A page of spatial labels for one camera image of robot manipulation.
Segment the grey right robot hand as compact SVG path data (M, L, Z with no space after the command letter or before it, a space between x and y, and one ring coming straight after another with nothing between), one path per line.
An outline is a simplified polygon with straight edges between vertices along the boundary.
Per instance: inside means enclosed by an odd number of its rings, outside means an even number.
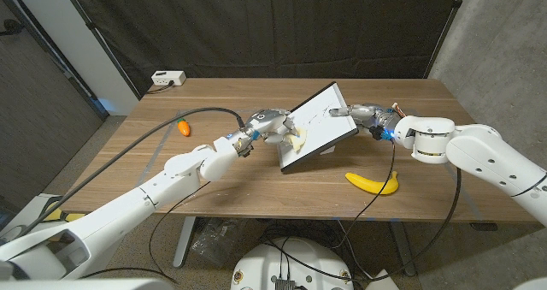
M368 130L376 140L392 140L394 130L402 117L392 108L377 104L353 104L329 110L330 116L350 116L355 124Z

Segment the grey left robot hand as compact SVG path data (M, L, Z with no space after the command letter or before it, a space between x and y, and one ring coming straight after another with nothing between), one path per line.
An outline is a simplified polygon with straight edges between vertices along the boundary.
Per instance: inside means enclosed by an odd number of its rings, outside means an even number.
M261 109L226 138L243 157L249 155L253 149L252 143L258 139L273 145L289 145L295 152L299 152L306 141L307 132L303 127L295 126L290 114L285 109Z

